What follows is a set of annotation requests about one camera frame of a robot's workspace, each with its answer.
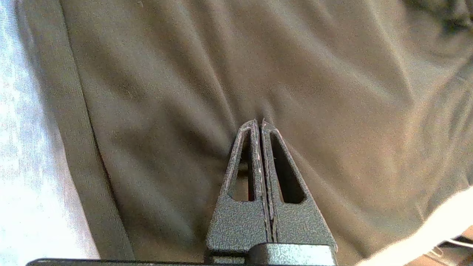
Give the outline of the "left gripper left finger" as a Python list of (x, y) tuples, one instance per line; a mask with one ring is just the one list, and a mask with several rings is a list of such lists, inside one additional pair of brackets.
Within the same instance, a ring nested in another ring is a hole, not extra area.
[[(206, 236), (207, 264), (244, 264), (253, 246), (272, 241), (260, 129), (250, 120), (238, 129)], [(243, 155), (248, 159), (248, 200), (233, 198)]]

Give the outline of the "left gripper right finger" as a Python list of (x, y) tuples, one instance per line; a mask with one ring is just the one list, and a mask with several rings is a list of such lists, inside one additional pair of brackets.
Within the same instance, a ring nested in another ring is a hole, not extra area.
[(335, 259), (336, 241), (284, 138), (267, 121), (261, 123), (260, 136), (272, 242), (323, 246)]

